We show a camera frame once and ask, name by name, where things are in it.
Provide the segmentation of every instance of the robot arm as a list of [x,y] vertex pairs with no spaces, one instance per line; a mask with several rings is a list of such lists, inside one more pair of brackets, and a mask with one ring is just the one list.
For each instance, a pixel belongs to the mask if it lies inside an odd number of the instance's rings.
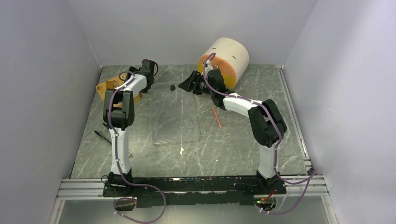
[[[118,150],[121,170],[126,179],[132,182],[131,164],[128,154],[128,136],[130,126],[134,122],[134,97],[137,96],[139,92],[147,93],[148,89],[151,88],[151,85],[154,83],[154,64],[155,62],[145,59],[142,61],[142,67],[139,69],[130,67],[129,71],[134,73],[134,76],[128,74],[123,85],[116,89],[106,90],[103,120],[107,123],[107,126],[109,126],[108,112],[111,104],[111,123],[116,130],[115,132],[113,129],[109,129],[112,138],[113,160],[108,180],[112,185],[126,186],[117,167],[115,156],[116,149]],[[118,91],[112,99],[113,93],[118,89],[121,89],[121,91]],[[122,103],[121,108],[114,106],[118,103]]]
[[253,135],[260,145],[260,165],[258,167],[258,173],[265,179],[275,176],[276,174],[273,168],[275,149],[273,144],[279,140],[279,136],[271,122],[265,120],[264,117],[267,115],[263,109],[252,102],[254,101],[262,104],[268,109],[277,128],[283,136],[287,131],[287,127],[276,104],[271,99],[265,101],[252,100],[249,102],[242,98],[237,98],[237,96],[239,96],[237,93],[226,89],[220,70],[212,70],[211,68],[208,70],[208,83],[217,91],[226,93],[230,96],[222,96],[212,92],[204,82],[202,75],[197,71],[193,71],[190,77],[179,84],[178,87],[188,92],[191,91],[196,95],[201,95],[202,93],[210,94],[213,103],[217,107],[223,110],[237,112],[249,118]]

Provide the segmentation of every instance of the white wall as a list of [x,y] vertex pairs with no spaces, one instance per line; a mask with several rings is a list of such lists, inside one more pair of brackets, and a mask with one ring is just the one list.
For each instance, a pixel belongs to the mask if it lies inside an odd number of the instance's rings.
[[220,37],[284,64],[318,0],[67,0],[101,64],[195,64]]
[[396,2],[320,0],[285,65],[339,222],[395,223]]
[[0,0],[0,223],[48,223],[99,73],[64,0]]

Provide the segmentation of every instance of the cylindrical container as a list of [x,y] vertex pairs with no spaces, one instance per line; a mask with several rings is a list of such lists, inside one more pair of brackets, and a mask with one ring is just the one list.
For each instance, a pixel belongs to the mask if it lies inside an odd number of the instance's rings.
[[230,38],[220,38],[200,57],[198,71],[202,72],[203,63],[211,53],[216,53],[212,60],[214,69],[220,69],[224,83],[233,89],[249,64],[246,48]]

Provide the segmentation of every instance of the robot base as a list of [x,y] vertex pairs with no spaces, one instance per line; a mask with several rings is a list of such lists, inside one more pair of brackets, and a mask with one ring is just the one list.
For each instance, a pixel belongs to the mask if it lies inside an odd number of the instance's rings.
[[[165,193],[167,205],[225,204],[253,205],[254,195],[286,194],[283,181],[260,174],[241,176],[133,178],[136,184],[150,184]],[[163,205],[159,192],[152,188],[115,187],[106,181],[103,197],[137,197],[137,208]]]

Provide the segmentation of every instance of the marble floor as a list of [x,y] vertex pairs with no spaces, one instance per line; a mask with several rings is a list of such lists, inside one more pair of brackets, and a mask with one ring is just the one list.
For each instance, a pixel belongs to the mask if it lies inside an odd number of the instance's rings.
[[[105,66],[99,82],[114,77],[129,65]],[[155,84],[181,82],[196,65],[160,65]],[[288,132],[279,149],[278,166],[282,175],[306,175],[301,143],[288,108],[285,89],[274,65],[249,65],[234,91],[257,100],[275,101]],[[154,145],[151,140],[149,96],[135,105],[135,120],[129,135],[130,159],[134,177],[253,175],[259,165],[259,145],[249,120],[217,108],[220,129],[212,112],[209,95],[193,96],[198,121],[198,138],[193,141]],[[102,125],[103,101],[95,93],[71,178],[100,178],[110,172],[111,145],[94,130],[110,138]]]

